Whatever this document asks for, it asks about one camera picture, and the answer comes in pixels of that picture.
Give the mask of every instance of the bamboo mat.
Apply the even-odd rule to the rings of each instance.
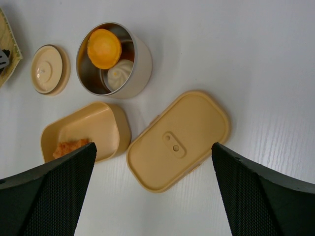
[[[11,27],[4,12],[0,8],[0,49],[10,51],[10,64],[0,74],[0,88],[10,78],[17,64],[23,58],[20,49],[15,41]]]

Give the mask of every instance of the round lid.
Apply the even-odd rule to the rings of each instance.
[[[88,41],[88,56],[97,68],[110,69],[122,54],[122,44],[118,37],[106,29],[94,31]]]
[[[63,60],[59,51],[50,45],[37,50],[31,64],[31,78],[39,93],[49,93],[58,84],[63,72]]]
[[[56,96],[59,93],[61,93],[69,81],[70,72],[71,72],[70,60],[66,51],[59,46],[54,45],[54,47],[59,51],[61,58],[63,59],[63,72],[61,74],[61,78],[57,86],[51,92],[46,93],[45,94],[46,96]]]

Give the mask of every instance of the plastic lid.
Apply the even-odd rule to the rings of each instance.
[[[94,31],[88,41],[88,56],[97,68],[110,69],[118,62],[122,44],[118,37],[106,29]]]
[[[127,163],[145,189],[163,192],[198,167],[229,133],[228,116],[209,95],[186,92],[132,142]]]
[[[54,47],[59,51],[61,58],[63,60],[63,72],[61,74],[59,83],[51,92],[45,94],[47,96],[56,96],[57,94],[61,93],[66,87],[66,85],[68,84],[70,73],[71,73],[71,65],[70,65],[69,56],[61,47],[58,47],[55,45]]]
[[[31,65],[31,78],[39,93],[49,93],[58,84],[63,71],[63,61],[59,51],[46,45],[35,53]]]

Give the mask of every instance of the table surface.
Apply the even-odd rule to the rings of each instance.
[[[226,144],[289,176],[315,183],[315,2],[312,0],[1,0],[24,59],[0,89],[0,178],[43,164],[44,127],[93,102],[125,110],[135,139],[181,93],[209,92],[233,123]],[[114,21],[142,39],[153,72],[136,97],[89,94],[75,58],[85,34]],[[56,97],[35,92],[32,56],[63,47],[71,76]],[[212,161],[162,194],[144,190],[125,155],[97,163],[76,236],[231,235]]]

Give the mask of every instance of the rectangular lid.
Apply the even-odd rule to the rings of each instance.
[[[226,113],[209,95],[189,91],[179,96],[132,142],[128,166],[151,192],[163,192],[198,167],[215,142],[230,133]]]

